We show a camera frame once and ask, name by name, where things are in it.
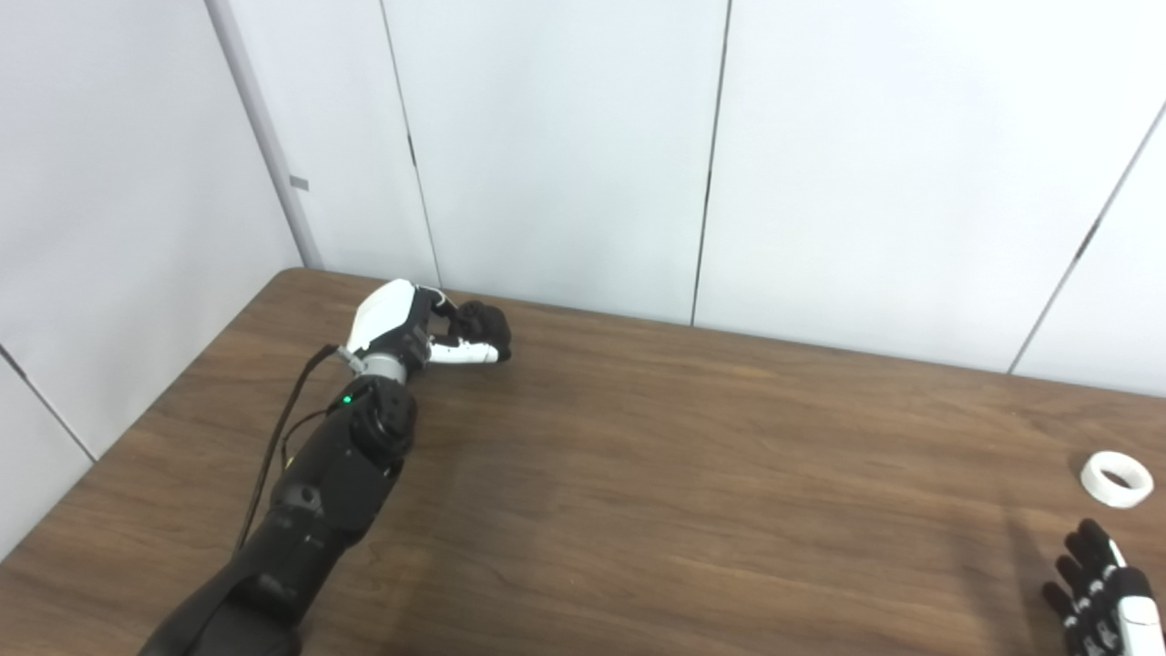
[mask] black cable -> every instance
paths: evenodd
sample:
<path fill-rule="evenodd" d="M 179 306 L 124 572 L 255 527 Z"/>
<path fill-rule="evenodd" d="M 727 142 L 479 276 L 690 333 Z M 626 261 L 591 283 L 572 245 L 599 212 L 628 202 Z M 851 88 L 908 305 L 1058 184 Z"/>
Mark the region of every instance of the black cable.
<path fill-rule="evenodd" d="M 247 542 L 247 534 L 251 532 L 251 522 L 255 519 L 255 509 L 259 508 L 259 498 L 264 494 L 264 484 L 267 482 L 267 471 L 272 468 L 272 458 L 275 456 L 275 446 L 280 442 L 280 436 L 283 435 L 283 425 L 288 422 L 288 416 L 292 415 L 292 409 L 295 407 L 295 402 L 300 398 L 300 392 L 303 390 L 304 382 L 308 381 L 308 375 L 311 371 L 316 368 L 321 362 L 328 360 L 339 347 L 336 345 L 328 345 L 326 347 L 319 350 L 316 355 L 308 360 L 308 364 L 303 366 L 303 372 L 300 374 L 300 379 L 296 380 L 295 387 L 292 388 L 292 395 L 288 397 L 287 404 L 283 407 L 283 412 L 280 414 L 279 422 L 275 423 L 275 430 L 272 431 L 271 439 L 267 440 L 267 451 L 264 452 L 264 463 L 259 466 L 259 475 L 255 478 L 255 489 L 251 492 L 251 503 L 247 505 L 247 515 L 243 520 L 243 530 L 239 531 L 239 539 L 234 543 L 234 550 L 239 551 L 243 549 L 243 543 Z"/>
<path fill-rule="evenodd" d="M 280 439 L 280 461 L 283 464 L 285 470 L 288 468 L 288 440 L 292 439 L 292 435 L 295 433 L 296 430 L 300 429 L 300 426 L 303 426 L 308 422 L 311 422 L 312 419 L 319 417 L 321 415 L 324 415 L 325 412 L 328 412 L 326 408 L 324 410 L 317 410 L 316 412 L 309 412 L 308 415 L 303 416 L 298 422 L 293 424 L 292 428 L 288 429 L 287 433 L 283 433 L 283 437 Z"/>

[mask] white tape roll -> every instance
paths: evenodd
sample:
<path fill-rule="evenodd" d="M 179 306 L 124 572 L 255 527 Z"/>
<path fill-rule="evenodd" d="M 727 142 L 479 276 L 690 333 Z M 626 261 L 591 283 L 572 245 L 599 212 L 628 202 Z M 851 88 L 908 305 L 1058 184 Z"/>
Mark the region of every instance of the white tape roll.
<path fill-rule="evenodd" d="M 1129 487 L 1115 482 L 1105 472 L 1122 479 Z M 1094 499 L 1111 508 L 1133 508 L 1154 492 L 1154 478 L 1137 460 L 1116 451 L 1098 451 L 1081 470 L 1081 485 Z"/>

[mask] white robotic hand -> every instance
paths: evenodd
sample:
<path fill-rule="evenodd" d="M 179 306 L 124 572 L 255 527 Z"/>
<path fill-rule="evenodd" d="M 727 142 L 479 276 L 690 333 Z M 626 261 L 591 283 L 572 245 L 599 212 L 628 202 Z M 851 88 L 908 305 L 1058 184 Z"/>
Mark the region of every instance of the white robotic hand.
<path fill-rule="evenodd" d="M 448 334 L 428 334 L 430 313 L 449 319 Z M 387 360 L 395 360 L 412 374 L 429 362 L 506 361 L 510 340 L 506 316 L 497 306 L 482 301 L 458 306 L 440 289 L 396 278 L 357 308 L 346 348 L 353 357 L 350 362 L 384 369 Z"/>
<path fill-rule="evenodd" d="M 1084 520 L 1056 560 L 1072 597 L 1053 581 L 1042 593 L 1065 626 L 1070 656 L 1166 656 L 1150 581 L 1130 567 L 1109 535 Z"/>

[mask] black robotic arm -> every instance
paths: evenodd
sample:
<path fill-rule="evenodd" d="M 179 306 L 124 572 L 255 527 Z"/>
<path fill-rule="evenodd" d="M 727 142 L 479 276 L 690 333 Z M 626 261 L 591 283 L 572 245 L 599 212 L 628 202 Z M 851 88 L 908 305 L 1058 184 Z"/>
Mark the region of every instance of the black robotic arm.
<path fill-rule="evenodd" d="M 448 336 L 428 334 L 430 313 L 449 318 Z M 336 351 L 356 378 L 285 464 L 254 534 L 140 656 L 298 655 L 296 627 L 336 562 L 368 532 L 413 447 L 409 376 L 429 362 L 505 361 L 510 327 L 496 306 L 457 306 L 437 289 L 393 280 L 360 304 L 347 346 Z"/>

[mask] wooden table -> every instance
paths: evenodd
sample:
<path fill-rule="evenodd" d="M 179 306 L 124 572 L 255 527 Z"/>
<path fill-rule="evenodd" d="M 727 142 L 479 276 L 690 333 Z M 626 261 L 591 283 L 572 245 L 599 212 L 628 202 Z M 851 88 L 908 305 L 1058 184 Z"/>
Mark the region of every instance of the wooden table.
<path fill-rule="evenodd" d="M 276 276 L 0 566 L 0 653 L 135 654 L 378 284 Z M 416 382 L 305 654 L 1061 654 L 1038 590 L 1084 516 L 1166 588 L 1166 494 L 1076 482 L 1101 449 L 1166 472 L 1166 401 L 497 302 L 514 359 Z M 293 418 L 347 379 L 317 372 Z"/>

